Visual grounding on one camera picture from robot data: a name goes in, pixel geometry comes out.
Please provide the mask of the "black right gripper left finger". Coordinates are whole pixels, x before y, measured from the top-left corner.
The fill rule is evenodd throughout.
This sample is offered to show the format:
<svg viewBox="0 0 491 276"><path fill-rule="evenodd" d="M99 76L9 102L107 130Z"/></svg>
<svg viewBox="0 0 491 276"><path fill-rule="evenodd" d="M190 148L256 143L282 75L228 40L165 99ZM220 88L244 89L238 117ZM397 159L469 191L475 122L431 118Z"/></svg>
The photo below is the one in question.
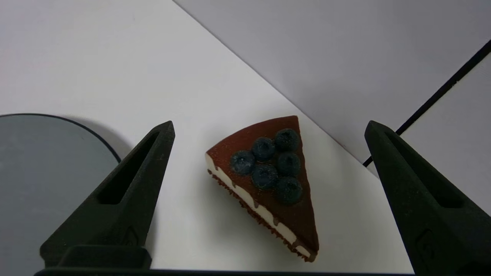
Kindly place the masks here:
<svg viewBox="0 0 491 276"><path fill-rule="evenodd" d="M145 242L175 131L154 127L40 247L45 268L149 269Z"/></svg>

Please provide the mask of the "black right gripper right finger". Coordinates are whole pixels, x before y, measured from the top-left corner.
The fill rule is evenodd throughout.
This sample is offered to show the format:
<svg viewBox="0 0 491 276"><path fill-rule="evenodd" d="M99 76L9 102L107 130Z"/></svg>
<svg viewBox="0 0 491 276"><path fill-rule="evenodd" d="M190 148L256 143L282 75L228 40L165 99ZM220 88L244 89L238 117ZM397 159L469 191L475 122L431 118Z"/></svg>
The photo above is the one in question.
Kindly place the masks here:
<svg viewBox="0 0 491 276"><path fill-rule="evenodd" d="M416 274L490 274L490 216L387 126L364 137Z"/></svg>

